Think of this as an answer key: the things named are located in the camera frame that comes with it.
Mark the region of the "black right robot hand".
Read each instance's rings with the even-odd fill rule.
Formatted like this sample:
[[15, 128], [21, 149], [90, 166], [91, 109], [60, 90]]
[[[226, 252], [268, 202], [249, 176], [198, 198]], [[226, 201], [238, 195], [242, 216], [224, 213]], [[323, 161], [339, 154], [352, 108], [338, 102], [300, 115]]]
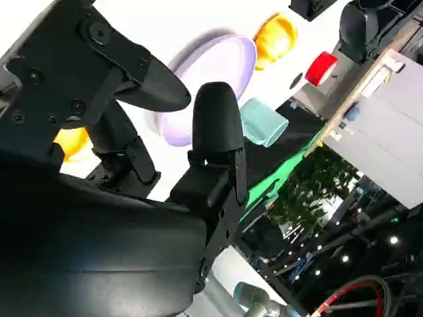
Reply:
[[[188, 170], [164, 201], [122, 103], [193, 105]], [[237, 98], [195, 97], [92, 1], [54, 1], [1, 58], [1, 315], [176, 316], [249, 198]]]

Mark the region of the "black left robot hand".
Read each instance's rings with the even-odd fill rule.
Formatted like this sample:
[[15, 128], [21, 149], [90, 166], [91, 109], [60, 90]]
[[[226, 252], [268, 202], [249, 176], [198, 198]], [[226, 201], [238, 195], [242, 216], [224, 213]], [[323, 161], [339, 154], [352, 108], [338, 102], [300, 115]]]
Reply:
[[359, 1], [351, 1], [341, 13], [338, 50], [354, 63], [363, 64], [367, 59], [367, 46], [378, 31], [376, 11], [363, 9]]

